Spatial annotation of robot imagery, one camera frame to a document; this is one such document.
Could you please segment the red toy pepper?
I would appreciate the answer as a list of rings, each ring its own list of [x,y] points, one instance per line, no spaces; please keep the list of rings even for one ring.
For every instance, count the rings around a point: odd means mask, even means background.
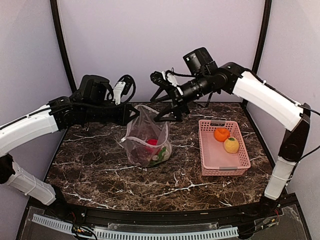
[[[155,147],[152,147],[152,146],[156,146],[158,144],[158,140],[157,139],[154,139],[154,138],[151,138],[151,139],[148,139],[146,141],[146,145],[144,146],[144,149],[148,152],[148,153],[152,153],[155,151]]]

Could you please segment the clear zip top bag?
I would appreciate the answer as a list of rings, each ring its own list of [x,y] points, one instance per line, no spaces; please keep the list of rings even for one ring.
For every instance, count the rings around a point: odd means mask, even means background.
[[[158,112],[147,105],[138,104],[134,108],[140,115],[127,125],[126,134],[120,140],[128,163],[153,167],[169,160],[172,154],[169,124],[155,122]]]

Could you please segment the dark red toy fruit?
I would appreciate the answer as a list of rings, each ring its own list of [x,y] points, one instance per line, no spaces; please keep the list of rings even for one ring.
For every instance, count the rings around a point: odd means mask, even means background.
[[[130,154],[131,160],[135,164],[148,165],[150,163],[151,154],[143,147],[133,149]]]

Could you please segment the orange toy tangerine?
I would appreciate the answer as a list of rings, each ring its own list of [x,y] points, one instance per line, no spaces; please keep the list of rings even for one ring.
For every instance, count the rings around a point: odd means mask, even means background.
[[[225,140],[227,140],[230,137],[230,131],[222,127],[216,128],[214,130],[213,136],[218,142],[223,143]]]

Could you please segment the yellow toy fruit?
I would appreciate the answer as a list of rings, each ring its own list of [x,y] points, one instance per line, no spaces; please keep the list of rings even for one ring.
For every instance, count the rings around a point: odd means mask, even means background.
[[[239,151],[240,144],[235,137],[227,138],[224,143],[224,149],[227,153],[236,154]]]

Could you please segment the white toy vegetable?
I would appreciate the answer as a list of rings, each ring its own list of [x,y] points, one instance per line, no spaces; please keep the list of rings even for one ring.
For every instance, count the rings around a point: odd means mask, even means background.
[[[157,154],[152,157],[152,163],[158,164],[167,161],[171,156],[171,149],[163,147]]]

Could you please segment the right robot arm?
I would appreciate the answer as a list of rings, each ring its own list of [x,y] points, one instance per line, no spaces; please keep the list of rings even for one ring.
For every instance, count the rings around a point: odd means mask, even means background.
[[[287,97],[252,70],[235,62],[217,66],[208,50],[200,47],[183,56],[190,74],[190,81],[178,84],[179,73],[173,70],[151,73],[150,80],[158,90],[151,102],[170,101],[156,117],[156,122],[181,122],[183,114],[189,114],[188,103],[208,94],[222,91],[259,107],[285,128],[277,161],[270,180],[264,190],[264,199],[255,205],[255,213],[266,217],[275,208],[275,203],[303,154],[310,131],[311,108]]]

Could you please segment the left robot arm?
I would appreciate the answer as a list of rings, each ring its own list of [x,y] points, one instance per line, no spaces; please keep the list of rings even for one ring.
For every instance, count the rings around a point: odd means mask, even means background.
[[[140,115],[129,102],[136,92],[132,76],[122,76],[115,86],[98,75],[84,75],[80,87],[71,96],[49,101],[37,110],[0,127],[0,182],[14,187],[51,210],[60,218],[71,213],[57,187],[47,184],[23,170],[10,151],[38,137],[64,131],[72,126],[89,123],[113,123],[126,126]]]

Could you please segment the pink plastic basket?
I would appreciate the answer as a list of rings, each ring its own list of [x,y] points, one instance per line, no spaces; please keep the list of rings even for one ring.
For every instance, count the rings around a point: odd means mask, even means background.
[[[238,140],[238,152],[227,152],[224,144],[215,139],[214,132],[218,128],[227,129],[230,136]],[[198,121],[198,129],[203,176],[241,176],[251,167],[249,155],[237,122],[201,119]]]

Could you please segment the right black frame post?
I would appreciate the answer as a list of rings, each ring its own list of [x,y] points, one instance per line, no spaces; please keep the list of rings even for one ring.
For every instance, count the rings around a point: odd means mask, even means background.
[[[252,64],[252,71],[256,74],[258,73],[258,70],[259,70],[259,66],[261,63],[262,54],[263,54],[263,50],[264,50],[264,46],[267,38],[267,31],[269,27],[271,9],[272,9],[272,0],[265,0],[257,47],[255,51],[253,64]]]

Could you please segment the black frame post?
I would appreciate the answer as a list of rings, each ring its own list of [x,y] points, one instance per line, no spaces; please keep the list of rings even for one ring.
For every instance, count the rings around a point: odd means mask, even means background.
[[[70,64],[69,56],[67,53],[67,47],[65,44],[64,34],[63,34],[63,28],[59,13],[59,6],[57,0],[50,0],[50,9],[51,9],[51,15],[56,35],[56,40],[61,56],[61,60],[63,63],[64,71],[66,74],[66,78],[70,87],[70,90],[72,93],[74,93],[77,90],[75,78],[73,76],[72,67]]]
[[[263,50],[264,50],[264,46],[267,38],[267,31],[269,27],[271,9],[272,9],[272,0],[265,0],[257,47],[255,51],[253,64],[252,64],[252,71],[256,74],[258,73],[258,70],[259,70],[259,66],[261,63],[262,54],[263,54]]]

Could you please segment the left black frame post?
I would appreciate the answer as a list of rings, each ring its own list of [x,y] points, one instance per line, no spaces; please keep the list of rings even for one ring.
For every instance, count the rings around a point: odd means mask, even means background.
[[[56,35],[56,40],[61,56],[61,60],[63,63],[64,71],[66,74],[66,78],[70,87],[70,90],[72,93],[74,93],[77,90],[75,78],[73,76],[72,67],[70,64],[69,56],[67,53],[67,47],[65,44],[64,34],[63,34],[63,28],[59,13],[59,6],[57,0],[50,0],[50,9],[51,9],[51,15]]]

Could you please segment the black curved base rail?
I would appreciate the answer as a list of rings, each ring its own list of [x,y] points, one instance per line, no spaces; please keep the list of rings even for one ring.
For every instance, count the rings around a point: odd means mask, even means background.
[[[271,200],[262,196],[258,202],[207,210],[191,211],[129,211],[111,210],[98,207],[86,207],[67,203],[63,198],[58,203],[46,206],[38,202],[38,206],[64,220],[72,220],[75,214],[75,222],[85,226],[105,226],[109,223],[115,224],[146,224],[155,225],[189,225],[218,222],[223,224],[246,225],[252,224],[254,220],[273,216],[275,210],[284,205],[288,197],[282,194],[277,200]]]

